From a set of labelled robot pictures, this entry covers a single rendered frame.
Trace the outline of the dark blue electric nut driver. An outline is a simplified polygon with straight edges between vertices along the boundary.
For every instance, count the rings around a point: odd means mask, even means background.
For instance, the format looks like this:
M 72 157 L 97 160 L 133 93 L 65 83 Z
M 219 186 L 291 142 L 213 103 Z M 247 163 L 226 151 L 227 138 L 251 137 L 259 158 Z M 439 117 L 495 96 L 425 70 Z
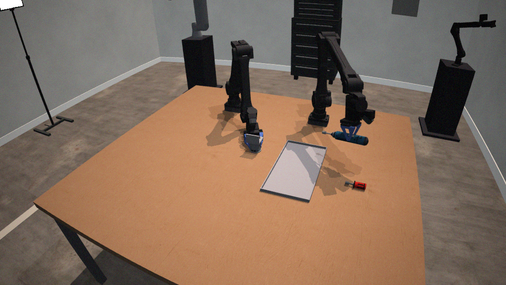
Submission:
M 322 134 L 330 134 L 336 140 L 341 140 L 341 141 L 355 143 L 355 144 L 364 145 L 364 146 L 367 145 L 369 142 L 367 137 L 359 136 L 359 135 L 355 135 L 355 134 L 352 135 L 350 141 L 347 141 L 346 137 L 344 136 L 344 132 L 341 132 L 341 131 L 337 131 L 337 132 L 334 131 L 332 133 L 327 133 L 326 131 L 322 131 Z

